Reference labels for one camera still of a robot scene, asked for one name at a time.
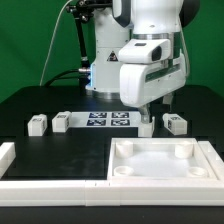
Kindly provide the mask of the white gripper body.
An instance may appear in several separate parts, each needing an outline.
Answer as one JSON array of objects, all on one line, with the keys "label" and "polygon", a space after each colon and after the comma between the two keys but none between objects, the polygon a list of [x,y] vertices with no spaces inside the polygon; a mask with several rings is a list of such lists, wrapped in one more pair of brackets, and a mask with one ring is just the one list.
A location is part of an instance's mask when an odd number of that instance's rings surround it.
[{"label": "white gripper body", "polygon": [[185,58],[173,60],[163,67],[161,62],[150,65],[124,64],[120,70],[120,99],[126,106],[140,108],[185,85]]}]

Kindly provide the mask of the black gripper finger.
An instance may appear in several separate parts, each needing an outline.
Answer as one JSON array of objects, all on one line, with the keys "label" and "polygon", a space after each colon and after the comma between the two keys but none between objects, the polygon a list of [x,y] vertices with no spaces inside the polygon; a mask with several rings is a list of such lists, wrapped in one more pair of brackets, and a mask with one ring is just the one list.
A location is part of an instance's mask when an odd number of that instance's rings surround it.
[{"label": "black gripper finger", "polygon": [[174,93],[168,93],[163,97],[162,103],[168,106],[172,105]]},{"label": "black gripper finger", "polygon": [[141,122],[148,124],[151,122],[150,109],[148,105],[143,105],[139,108],[139,113],[141,115]]}]

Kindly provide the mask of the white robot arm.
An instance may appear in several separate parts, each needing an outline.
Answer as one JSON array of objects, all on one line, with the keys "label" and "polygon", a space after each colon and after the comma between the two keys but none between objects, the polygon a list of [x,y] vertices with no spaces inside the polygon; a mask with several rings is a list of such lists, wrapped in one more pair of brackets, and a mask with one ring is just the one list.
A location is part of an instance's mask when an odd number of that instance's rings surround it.
[{"label": "white robot arm", "polygon": [[89,94],[117,97],[151,121],[150,103],[183,87],[189,58],[183,28],[200,0],[112,0],[94,13],[96,58]]}]

